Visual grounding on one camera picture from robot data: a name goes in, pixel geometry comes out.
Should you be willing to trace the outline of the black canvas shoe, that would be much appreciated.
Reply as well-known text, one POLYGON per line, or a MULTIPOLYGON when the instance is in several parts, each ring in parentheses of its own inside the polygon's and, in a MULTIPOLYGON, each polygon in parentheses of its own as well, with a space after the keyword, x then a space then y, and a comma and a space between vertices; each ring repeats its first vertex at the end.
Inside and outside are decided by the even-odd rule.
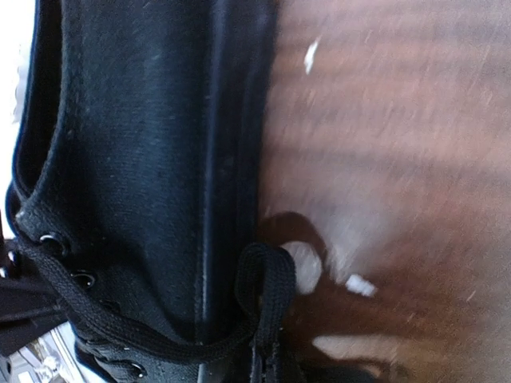
POLYGON ((274 1, 38 1, 1 354, 63 322, 110 382, 281 382, 295 265, 255 240, 274 1))

